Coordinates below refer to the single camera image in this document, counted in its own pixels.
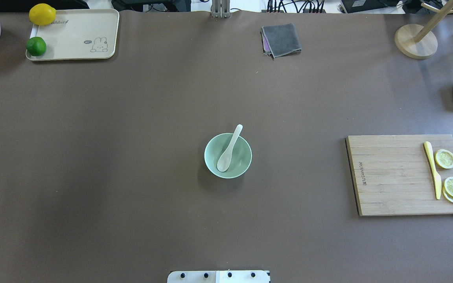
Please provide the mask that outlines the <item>green lime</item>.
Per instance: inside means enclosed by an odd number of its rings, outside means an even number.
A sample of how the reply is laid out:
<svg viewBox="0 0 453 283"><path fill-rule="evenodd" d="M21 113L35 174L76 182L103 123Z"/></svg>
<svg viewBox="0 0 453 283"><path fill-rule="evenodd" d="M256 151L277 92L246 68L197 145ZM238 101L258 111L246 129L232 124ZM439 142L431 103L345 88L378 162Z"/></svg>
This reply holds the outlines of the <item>green lime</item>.
<svg viewBox="0 0 453 283"><path fill-rule="evenodd" d="M47 45L42 37L32 37L27 40L26 50L32 56L42 56L47 51Z"/></svg>

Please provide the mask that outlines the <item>yellow lemon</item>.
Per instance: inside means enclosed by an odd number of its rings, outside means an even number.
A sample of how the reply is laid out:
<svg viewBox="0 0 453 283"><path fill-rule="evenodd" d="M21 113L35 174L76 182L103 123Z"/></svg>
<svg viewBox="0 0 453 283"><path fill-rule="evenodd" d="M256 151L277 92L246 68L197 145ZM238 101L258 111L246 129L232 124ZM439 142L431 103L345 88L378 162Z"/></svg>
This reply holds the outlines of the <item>yellow lemon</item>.
<svg viewBox="0 0 453 283"><path fill-rule="evenodd" d="M48 4L40 3L34 5L28 14L31 23L45 26L51 24L56 18L56 9Z"/></svg>

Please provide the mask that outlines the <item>aluminium frame post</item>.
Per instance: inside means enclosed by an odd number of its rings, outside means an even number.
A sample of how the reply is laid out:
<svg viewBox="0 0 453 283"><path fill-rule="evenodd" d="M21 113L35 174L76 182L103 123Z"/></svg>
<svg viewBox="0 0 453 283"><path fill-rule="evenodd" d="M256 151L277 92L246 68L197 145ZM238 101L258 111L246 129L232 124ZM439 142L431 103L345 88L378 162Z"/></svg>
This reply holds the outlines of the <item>aluminium frame post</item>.
<svg viewBox="0 0 453 283"><path fill-rule="evenodd" d="M230 18L230 0L212 0L212 18Z"/></svg>

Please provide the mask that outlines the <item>upper lemon slice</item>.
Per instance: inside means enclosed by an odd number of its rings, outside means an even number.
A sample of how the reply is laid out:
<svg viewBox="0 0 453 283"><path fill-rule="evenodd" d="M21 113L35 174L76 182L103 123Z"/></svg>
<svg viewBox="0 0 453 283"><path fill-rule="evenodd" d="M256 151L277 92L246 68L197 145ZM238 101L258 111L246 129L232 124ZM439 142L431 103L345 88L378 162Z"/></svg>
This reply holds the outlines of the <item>upper lemon slice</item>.
<svg viewBox="0 0 453 283"><path fill-rule="evenodd" d="M449 150L440 149L434 154L435 162L440 168L452 169L453 168L453 153Z"/></svg>

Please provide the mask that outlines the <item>white ceramic spoon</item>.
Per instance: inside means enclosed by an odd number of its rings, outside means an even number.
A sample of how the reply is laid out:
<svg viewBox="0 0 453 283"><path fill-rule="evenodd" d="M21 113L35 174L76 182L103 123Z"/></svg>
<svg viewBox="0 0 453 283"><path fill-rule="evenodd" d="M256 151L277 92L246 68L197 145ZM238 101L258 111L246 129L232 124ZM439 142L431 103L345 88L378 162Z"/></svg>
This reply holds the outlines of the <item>white ceramic spoon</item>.
<svg viewBox="0 0 453 283"><path fill-rule="evenodd" d="M221 154L221 156L216 164L216 168L219 170L219 172L225 172L228 170L230 163L231 163L231 159L232 159L234 145L236 144L237 139L238 139L242 129L243 129L243 125L238 124L234 130L234 133L232 134L232 137L230 139L230 142L229 142L227 148Z"/></svg>

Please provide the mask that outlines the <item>grey folded cloth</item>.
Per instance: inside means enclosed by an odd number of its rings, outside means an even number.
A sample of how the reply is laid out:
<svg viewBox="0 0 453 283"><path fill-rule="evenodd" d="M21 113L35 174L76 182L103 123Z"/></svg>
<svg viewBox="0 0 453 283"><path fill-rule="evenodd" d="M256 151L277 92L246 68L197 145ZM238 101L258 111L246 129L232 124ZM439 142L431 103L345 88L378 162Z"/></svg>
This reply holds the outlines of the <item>grey folded cloth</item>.
<svg viewBox="0 0 453 283"><path fill-rule="evenodd" d="M261 28L263 53L274 59L302 50L296 26L293 23Z"/></svg>

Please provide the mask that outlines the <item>yellow plastic knife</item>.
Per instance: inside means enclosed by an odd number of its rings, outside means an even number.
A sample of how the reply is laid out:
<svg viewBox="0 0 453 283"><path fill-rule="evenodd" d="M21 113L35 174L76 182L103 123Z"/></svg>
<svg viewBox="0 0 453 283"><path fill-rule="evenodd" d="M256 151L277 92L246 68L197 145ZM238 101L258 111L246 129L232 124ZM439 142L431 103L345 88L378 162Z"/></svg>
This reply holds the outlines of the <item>yellow plastic knife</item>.
<svg viewBox="0 0 453 283"><path fill-rule="evenodd" d="M435 188L435 198L440 200L442 195L442 178L437 172L435 157L433 156L433 145L429 141L423 143L423 147L429 162L431 174L433 176L433 183Z"/></svg>

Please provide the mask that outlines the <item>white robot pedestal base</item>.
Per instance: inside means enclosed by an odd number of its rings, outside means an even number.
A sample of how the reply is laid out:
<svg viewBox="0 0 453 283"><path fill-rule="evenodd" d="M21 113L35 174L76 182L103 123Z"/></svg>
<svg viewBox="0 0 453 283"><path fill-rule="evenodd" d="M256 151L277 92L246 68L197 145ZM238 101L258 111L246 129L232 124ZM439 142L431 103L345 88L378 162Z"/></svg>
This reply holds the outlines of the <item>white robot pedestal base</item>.
<svg viewBox="0 0 453 283"><path fill-rule="evenodd" d="M170 272L167 283L270 283L266 270L190 270Z"/></svg>

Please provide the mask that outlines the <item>light green ceramic bowl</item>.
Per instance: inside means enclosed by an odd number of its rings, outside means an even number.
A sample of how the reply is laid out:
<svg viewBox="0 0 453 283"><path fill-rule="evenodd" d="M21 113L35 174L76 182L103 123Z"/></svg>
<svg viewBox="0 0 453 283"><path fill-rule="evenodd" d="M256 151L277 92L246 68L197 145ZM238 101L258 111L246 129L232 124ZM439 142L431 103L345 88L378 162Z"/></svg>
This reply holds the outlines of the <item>light green ceramic bowl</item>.
<svg viewBox="0 0 453 283"><path fill-rule="evenodd" d="M253 155L250 145L243 137L239 136L232 149L230 166L225 172L220 172L217 169L217 162L228 147L232 136L232 133L218 134L207 143L204 150L206 167L212 174L220 178L237 178L248 170L252 162Z"/></svg>

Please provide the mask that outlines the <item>beige rabbit tray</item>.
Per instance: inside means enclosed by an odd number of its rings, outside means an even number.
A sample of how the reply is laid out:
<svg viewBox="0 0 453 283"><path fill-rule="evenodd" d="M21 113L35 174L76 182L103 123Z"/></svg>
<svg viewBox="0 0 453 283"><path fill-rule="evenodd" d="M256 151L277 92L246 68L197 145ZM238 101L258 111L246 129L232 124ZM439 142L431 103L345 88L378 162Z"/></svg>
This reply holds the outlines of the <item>beige rabbit tray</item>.
<svg viewBox="0 0 453 283"><path fill-rule="evenodd" d="M31 61L108 59L116 50L120 14L115 9L57 10L55 20L33 25L30 37L41 37L47 50Z"/></svg>

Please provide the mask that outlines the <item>wooden mug tree stand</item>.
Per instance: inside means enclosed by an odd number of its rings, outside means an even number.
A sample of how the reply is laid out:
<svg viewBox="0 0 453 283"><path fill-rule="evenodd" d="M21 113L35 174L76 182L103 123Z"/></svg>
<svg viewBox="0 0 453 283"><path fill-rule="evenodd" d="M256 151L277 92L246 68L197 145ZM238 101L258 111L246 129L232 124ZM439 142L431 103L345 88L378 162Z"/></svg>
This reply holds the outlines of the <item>wooden mug tree stand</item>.
<svg viewBox="0 0 453 283"><path fill-rule="evenodd" d="M424 60L435 54L438 41L431 30L448 14L453 14L453 0L448 0L441 8L426 3L422 7L435 12L433 18L425 25L406 24L400 27L394 36L397 48L412 59Z"/></svg>

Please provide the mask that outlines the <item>bamboo cutting board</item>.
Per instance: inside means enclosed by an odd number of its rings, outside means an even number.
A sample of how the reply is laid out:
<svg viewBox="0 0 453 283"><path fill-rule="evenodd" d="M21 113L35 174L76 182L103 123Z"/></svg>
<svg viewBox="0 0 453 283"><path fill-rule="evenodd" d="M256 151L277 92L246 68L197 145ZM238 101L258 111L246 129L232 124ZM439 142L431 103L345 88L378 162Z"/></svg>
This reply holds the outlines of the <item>bamboo cutting board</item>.
<svg viewBox="0 0 453 283"><path fill-rule="evenodd" d="M347 136L361 216L453 214L451 201L435 197L424 142L453 153L450 134Z"/></svg>

